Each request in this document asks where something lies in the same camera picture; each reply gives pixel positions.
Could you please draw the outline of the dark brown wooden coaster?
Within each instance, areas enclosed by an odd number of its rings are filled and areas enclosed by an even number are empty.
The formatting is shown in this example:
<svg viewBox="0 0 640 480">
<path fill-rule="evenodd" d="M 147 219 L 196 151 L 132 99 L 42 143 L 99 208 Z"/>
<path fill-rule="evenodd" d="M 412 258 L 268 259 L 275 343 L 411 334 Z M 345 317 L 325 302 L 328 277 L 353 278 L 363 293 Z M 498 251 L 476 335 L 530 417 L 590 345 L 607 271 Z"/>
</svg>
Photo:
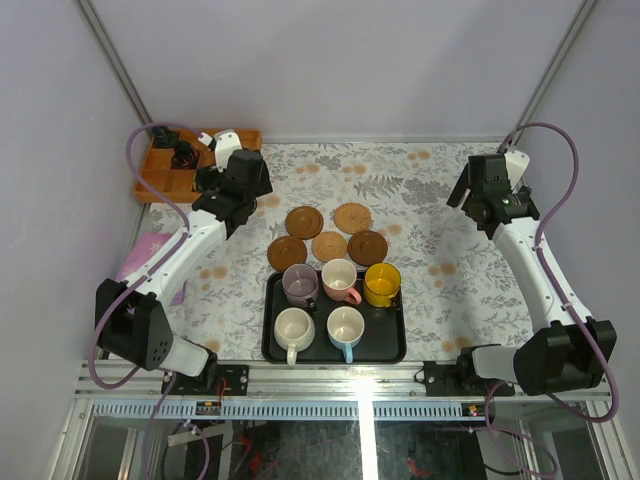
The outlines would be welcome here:
<svg viewBox="0 0 640 480">
<path fill-rule="evenodd" d="M 267 259 L 272 268 L 285 271 L 292 265 L 306 262 L 307 248 L 305 243 L 295 236 L 279 237 L 269 245 Z"/>
</svg>

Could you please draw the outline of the light brown wooden coaster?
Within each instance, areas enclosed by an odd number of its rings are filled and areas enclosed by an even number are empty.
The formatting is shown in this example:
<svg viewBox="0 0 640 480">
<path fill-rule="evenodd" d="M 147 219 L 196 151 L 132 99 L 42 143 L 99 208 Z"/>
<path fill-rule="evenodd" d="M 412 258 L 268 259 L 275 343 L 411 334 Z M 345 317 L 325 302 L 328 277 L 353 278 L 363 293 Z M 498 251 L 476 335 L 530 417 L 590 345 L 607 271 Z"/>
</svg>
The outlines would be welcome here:
<svg viewBox="0 0 640 480">
<path fill-rule="evenodd" d="M 285 227 L 291 236 L 308 240 L 314 238 L 323 230 L 324 218 L 316 208 L 300 206 L 288 213 L 285 219 Z"/>
</svg>

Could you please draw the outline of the woven rattan coaster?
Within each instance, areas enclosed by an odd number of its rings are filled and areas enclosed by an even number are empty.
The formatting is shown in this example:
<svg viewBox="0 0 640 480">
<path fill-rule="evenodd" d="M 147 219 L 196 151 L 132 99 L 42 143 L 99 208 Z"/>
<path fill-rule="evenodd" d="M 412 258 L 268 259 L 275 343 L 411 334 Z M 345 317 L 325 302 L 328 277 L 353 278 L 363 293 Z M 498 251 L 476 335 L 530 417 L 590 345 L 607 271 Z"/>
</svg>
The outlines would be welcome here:
<svg viewBox="0 0 640 480">
<path fill-rule="evenodd" d="M 335 210 L 333 221 L 339 230 L 353 235 L 368 230 L 372 224 L 372 216 L 366 206 L 350 202 L 340 205 Z"/>
<path fill-rule="evenodd" d="M 343 259 L 347 254 L 347 241 L 339 233 L 326 231 L 318 234 L 312 240 L 312 252 L 320 262 Z"/>
</svg>

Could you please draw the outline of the reddish brown wooden coaster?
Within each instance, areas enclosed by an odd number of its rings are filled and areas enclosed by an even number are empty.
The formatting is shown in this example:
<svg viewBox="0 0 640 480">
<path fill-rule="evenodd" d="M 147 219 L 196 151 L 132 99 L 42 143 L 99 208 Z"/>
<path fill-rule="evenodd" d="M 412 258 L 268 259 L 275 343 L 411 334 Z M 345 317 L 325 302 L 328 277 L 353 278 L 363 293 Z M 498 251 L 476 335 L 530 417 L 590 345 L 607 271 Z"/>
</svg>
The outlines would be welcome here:
<svg viewBox="0 0 640 480">
<path fill-rule="evenodd" d="M 388 244 L 378 232 L 363 230 L 351 237 L 347 251 L 356 264 L 369 267 L 384 261 L 388 253 Z"/>
</svg>

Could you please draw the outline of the yellow glass mug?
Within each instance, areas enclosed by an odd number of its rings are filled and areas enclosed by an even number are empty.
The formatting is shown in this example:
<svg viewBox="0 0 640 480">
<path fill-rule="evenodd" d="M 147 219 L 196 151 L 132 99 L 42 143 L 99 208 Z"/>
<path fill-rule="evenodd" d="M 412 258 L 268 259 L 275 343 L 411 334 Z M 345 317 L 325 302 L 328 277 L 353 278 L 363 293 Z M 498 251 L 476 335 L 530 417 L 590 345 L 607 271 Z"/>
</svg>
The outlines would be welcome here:
<svg viewBox="0 0 640 480">
<path fill-rule="evenodd" d="M 364 297 L 377 308 L 397 308 L 401 290 L 400 272 L 391 264 L 377 263 L 370 266 L 364 276 Z"/>
</svg>

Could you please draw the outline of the pink ceramic mug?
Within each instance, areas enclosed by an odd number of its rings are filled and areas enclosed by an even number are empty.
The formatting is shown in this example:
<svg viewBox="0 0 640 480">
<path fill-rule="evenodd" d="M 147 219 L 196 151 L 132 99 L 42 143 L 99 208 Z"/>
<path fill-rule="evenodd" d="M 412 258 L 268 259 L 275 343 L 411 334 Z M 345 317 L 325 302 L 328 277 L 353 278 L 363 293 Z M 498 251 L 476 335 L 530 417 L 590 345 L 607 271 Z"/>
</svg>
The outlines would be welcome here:
<svg viewBox="0 0 640 480">
<path fill-rule="evenodd" d="M 352 305 L 362 302 L 362 296 L 355 288 L 357 271 L 348 260 L 333 259 L 327 262 L 321 271 L 321 279 L 324 291 L 330 299 Z"/>
</svg>

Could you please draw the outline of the light blue mug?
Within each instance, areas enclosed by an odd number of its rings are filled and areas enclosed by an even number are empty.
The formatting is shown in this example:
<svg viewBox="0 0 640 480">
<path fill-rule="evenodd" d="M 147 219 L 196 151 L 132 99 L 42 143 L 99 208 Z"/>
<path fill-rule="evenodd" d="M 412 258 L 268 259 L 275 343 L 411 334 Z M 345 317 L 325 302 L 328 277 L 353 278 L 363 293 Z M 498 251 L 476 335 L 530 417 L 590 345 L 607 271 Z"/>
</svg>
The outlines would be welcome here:
<svg viewBox="0 0 640 480">
<path fill-rule="evenodd" d="M 342 306 L 329 314 L 326 326 L 332 345 L 342 352 L 345 362 L 351 364 L 354 349 L 364 334 L 364 317 L 355 308 Z"/>
</svg>

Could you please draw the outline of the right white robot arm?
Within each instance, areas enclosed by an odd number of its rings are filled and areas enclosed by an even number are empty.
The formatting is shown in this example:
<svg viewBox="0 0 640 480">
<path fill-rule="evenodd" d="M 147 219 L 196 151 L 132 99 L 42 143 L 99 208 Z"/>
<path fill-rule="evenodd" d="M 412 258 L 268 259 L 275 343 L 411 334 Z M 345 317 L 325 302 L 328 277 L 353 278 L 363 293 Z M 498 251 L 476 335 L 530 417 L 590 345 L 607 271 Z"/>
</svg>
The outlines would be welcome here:
<svg viewBox="0 0 640 480">
<path fill-rule="evenodd" d="M 512 186 L 528 163 L 518 151 L 472 156 L 447 201 L 461 208 L 506 260 L 533 332 L 518 348 L 463 349 L 455 378 L 467 394 L 482 392 L 491 380 L 516 383 L 528 395 L 593 388 L 604 375 L 600 362 L 610 358 L 617 340 L 612 323 L 596 320 L 575 295 L 537 232 L 540 214 L 530 188 Z"/>
</svg>

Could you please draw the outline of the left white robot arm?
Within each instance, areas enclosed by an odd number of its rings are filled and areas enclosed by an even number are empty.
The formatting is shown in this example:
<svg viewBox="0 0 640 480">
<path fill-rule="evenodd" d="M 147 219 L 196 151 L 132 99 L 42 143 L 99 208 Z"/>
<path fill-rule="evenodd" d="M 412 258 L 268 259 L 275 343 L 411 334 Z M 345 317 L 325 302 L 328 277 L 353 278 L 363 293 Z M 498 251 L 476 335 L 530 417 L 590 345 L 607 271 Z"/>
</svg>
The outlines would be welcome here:
<svg viewBox="0 0 640 480">
<path fill-rule="evenodd" d="M 184 375 L 195 393 L 212 392 L 219 381 L 216 355 L 174 335 L 165 309 L 201 258 L 245 225 L 257 198 L 271 191 L 261 153 L 233 152 L 214 188 L 192 204 L 187 224 L 138 270 L 98 287 L 94 346 L 131 362 L 135 370 L 173 371 Z"/>
</svg>

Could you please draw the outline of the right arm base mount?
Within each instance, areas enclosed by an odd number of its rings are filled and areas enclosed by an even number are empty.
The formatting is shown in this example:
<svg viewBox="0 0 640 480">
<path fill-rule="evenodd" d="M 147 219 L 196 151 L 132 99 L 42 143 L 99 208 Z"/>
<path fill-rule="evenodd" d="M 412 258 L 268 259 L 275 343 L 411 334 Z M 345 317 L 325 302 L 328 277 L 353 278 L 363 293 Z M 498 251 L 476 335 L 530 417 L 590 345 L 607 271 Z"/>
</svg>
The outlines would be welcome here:
<svg viewBox="0 0 640 480">
<path fill-rule="evenodd" d="M 495 379 L 483 379 L 454 364 L 425 361 L 414 373 L 413 380 L 425 387 L 433 397 L 485 396 L 496 383 Z"/>
</svg>

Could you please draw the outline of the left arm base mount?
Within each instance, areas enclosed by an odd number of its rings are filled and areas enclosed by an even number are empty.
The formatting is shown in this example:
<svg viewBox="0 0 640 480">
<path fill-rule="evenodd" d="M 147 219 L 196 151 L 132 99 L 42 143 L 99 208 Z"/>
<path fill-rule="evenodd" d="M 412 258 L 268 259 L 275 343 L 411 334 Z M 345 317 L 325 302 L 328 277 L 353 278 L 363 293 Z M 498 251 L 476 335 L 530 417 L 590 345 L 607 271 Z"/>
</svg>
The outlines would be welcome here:
<svg viewBox="0 0 640 480">
<path fill-rule="evenodd" d="M 245 396 L 250 367 L 246 364 L 216 364 L 196 377 L 178 373 L 170 395 L 233 397 Z"/>
</svg>

